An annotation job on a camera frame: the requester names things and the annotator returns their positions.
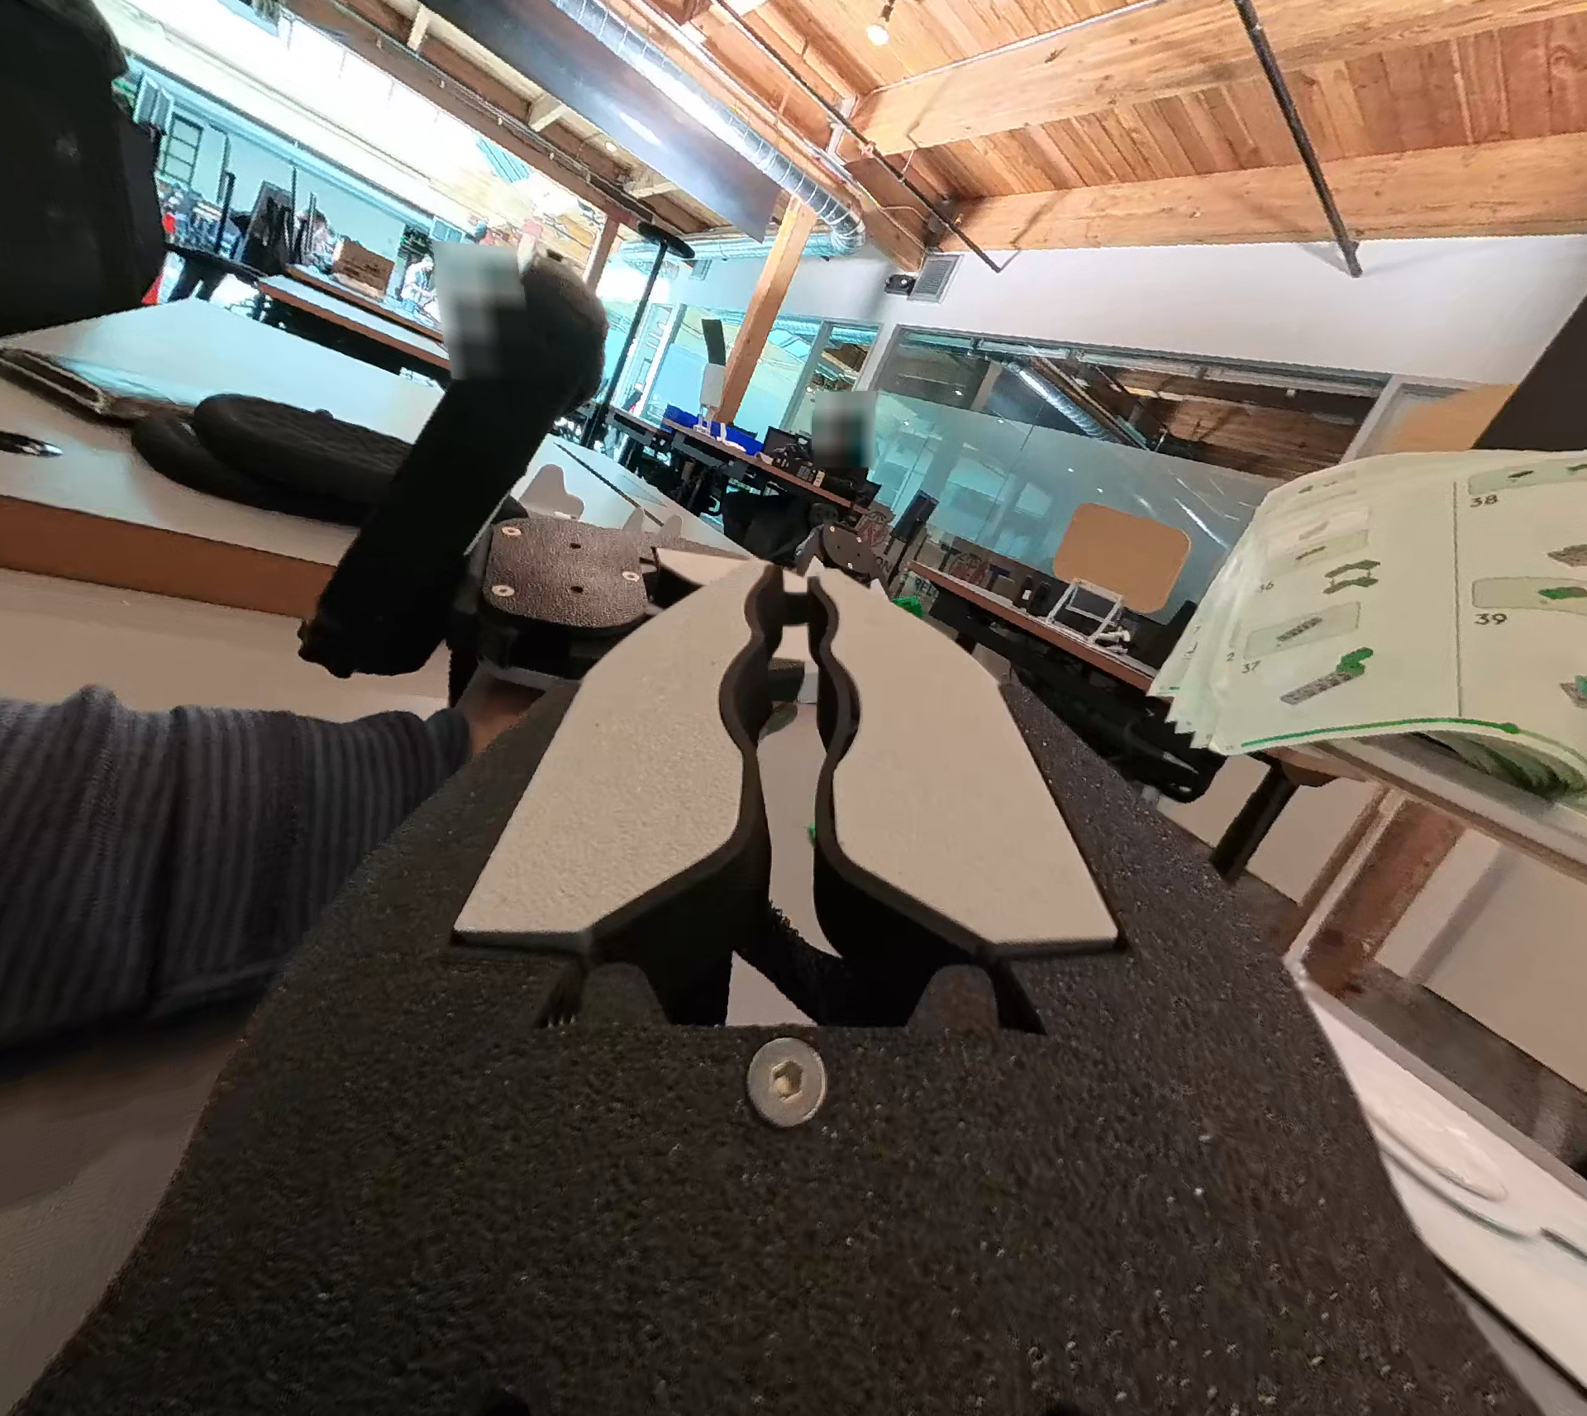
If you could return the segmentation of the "spare hand-held gripper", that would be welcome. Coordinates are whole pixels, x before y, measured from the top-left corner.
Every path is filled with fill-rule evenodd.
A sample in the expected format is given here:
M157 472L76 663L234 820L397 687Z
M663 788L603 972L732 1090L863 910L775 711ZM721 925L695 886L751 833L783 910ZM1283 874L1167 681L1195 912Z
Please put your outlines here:
M841 571L861 586L886 584L880 554L858 532L837 522L814 526L796 547L792 571L805 577L814 565Z

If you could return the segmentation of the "slim wooden post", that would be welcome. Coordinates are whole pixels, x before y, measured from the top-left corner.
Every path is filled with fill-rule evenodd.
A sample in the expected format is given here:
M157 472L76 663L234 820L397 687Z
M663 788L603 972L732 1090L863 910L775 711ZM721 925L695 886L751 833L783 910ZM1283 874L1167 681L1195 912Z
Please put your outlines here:
M715 406L715 419L721 423L734 423L736 419L816 223L818 217L807 204L794 196L786 202L726 355L721 397Z

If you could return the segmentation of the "green brick instruction booklet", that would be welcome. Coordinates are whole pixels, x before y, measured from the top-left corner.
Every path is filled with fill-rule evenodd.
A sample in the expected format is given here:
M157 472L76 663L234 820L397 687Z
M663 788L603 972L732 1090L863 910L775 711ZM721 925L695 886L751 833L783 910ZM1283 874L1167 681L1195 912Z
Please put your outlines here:
M1416 736L1583 811L1585 455L1386 453L1275 488L1152 695L1193 747Z

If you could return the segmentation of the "long wooden table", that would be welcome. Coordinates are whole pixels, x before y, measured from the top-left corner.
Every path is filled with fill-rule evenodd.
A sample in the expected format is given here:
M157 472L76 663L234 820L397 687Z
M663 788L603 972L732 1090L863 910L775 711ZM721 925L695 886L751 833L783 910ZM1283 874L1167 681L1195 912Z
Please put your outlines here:
M339 337L357 341L357 355L372 361L367 350L378 346L382 357L378 367L391 372L410 369L413 372L449 374L449 361L442 337L419 320L383 309L367 297L352 296L335 288L325 277L267 275L256 282L264 299L262 320L288 333L301 333L312 322L316 333L303 339L320 344L335 344L324 331L335 329Z

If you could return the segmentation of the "brown-top office desk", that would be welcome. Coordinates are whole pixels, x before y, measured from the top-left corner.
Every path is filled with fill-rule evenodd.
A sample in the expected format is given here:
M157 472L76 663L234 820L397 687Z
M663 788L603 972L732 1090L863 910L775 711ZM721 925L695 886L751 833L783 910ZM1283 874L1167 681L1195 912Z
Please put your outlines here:
M1034 644L1052 644L1155 698L1150 691L1155 670L1127 653L1092 646L1086 638L1065 633L1032 612L1022 612L1011 601L961 577L934 571L919 562L910 562L908 571L934 591L927 618L949 627L962 651L983 648L998 655L1013 676L1013 666L1022 663Z

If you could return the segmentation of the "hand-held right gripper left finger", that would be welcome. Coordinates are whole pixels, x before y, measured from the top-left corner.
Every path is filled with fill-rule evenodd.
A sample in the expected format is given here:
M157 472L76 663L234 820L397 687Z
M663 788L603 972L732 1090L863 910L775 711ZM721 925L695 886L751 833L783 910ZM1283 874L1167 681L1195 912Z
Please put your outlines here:
M724 573L584 674L453 923L464 944L713 960L764 897L756 736L783 573Z

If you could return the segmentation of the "person's left forearm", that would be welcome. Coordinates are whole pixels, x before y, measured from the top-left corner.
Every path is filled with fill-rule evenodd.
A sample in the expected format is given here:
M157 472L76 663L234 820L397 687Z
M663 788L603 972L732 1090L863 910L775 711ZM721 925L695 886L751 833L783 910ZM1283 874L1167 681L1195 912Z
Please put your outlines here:
M541 691L475 672L432 715L1 706L1 1050L260 994L361 861Z

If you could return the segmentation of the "white book stand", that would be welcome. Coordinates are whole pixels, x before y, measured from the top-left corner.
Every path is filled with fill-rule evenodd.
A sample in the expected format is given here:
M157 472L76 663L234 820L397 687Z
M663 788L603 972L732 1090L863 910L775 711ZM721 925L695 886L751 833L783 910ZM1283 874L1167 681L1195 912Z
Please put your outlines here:
M1459 818L1583 886L1583 814L1408 738L1281 751L1285 775L1352 777ZM1468 1092L1285 966L1354 1090L1386 1178L1444 1281L1541 1412L1583 1412L1583 1180Z

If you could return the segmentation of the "thin black ceiling conduit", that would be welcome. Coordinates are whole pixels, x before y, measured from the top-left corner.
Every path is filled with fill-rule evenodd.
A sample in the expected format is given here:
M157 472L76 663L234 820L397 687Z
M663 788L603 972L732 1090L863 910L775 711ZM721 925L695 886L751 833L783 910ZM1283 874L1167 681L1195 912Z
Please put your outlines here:
M936 204L904 170L897 168L873 140L861 134L856 121L843 112L835 103L826 99L820 90L790 61L771 41L768 41L739 11L730 7L726 0L704 0L717 9L724 20L749 41L766 60L775 65L803 95L807 95L822 114L850 138L858 153L871 161L886 178L895 183L908 198L919 206L923 215L942 228L944 236L957 239L970 254L974 254L991 273L1000 275L1011 264L1017 252L1007 254L1002 262L994 260L987 249L976 243L968 230L959 223L957 215L949 215L944 206Z

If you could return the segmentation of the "tan board book stand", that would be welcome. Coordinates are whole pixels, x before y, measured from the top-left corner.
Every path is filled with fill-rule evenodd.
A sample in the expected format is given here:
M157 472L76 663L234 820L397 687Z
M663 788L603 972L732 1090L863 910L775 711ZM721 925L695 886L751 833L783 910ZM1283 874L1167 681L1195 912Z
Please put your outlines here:
M1189 552L1191 539L1180 528L1095 502L1080 503L1052 554L1058 593L1045 620L1097 648L1127 640L1125 616L1157 612Z

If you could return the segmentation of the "black floor lamp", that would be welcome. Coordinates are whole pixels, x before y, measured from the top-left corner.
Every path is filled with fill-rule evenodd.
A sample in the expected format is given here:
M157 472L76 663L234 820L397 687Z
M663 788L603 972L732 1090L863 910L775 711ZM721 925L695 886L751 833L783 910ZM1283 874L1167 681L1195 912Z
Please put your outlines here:
M629 361L631 352L638 341L638 335L644 329L648 305L651 301L655 284L659 282L659 275L668 256L678 258L681 264L691 264L695 258L693 247L680 236L665 230L653 223L638 224L638 237L653 247L653 256L650 267L646 271L646 279L642 282L640 294L635 297L633 314L625 327L625 337L621 348L618 352L618 359L612 365L612 372L605 376L605 384L597 393L595 400L590 406L590 412L584 419L582 432L578 436L578 444L586 449L593 449L605 434L606 415L612 408L612 400L616 397L618 382L623 376L625 365Z

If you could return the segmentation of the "thick wooden post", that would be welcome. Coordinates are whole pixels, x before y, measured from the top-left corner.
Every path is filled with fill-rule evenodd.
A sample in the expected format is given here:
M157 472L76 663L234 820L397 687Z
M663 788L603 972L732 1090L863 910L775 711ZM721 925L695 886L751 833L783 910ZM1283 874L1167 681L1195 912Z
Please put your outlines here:
M1300 899L1290 962L1326 994L1358 989L1465 824L1395 788L1377 788Z

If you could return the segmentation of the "glass partition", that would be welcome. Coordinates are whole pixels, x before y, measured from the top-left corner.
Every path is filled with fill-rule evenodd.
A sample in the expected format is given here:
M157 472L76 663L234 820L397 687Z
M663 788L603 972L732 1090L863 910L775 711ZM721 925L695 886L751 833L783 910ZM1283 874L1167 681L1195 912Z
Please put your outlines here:
M878 503L934 502L942 550L1051 573L1080 505L1187 537L1199 595L1275 485L1335 464L1390 378L1195 352L895 327L859 374Z

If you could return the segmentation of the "thick black ceiling pipe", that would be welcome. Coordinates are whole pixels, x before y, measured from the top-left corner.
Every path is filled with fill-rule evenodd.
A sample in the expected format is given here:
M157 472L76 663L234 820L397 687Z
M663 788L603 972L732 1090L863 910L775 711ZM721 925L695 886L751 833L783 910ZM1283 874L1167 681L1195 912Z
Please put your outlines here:
M1268 33L1260 22L1255 0L1229 1L1240 16L1243 35L1249 41L1249 48L1258 61L1260 76L1268 86L1268 91L1275 103L1283 125L1292 140L1292 148L1298 155L1302 170L1307 176L1315 200L1318 202L1324 224L1328 226L1328 234L1333 239L1333 249L1341 260L1341 267L1348 277L1358 279L1362 277L1358 241L1343 221L1337 200L1333 196L1333 189L1330 187L1322 172L1320 157L1313 146L1313 136L1309 134L1303 118L1298 112L1292 88L1279 65L1279 58L1275 56Z

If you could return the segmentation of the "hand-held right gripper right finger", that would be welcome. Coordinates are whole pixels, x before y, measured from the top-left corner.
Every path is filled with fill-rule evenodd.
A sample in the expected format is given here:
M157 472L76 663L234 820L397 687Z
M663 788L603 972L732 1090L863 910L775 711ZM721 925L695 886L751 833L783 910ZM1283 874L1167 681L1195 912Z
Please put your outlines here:
M1118 925L998 683L841 571L807 578L814 912L852 962L1006 964Z

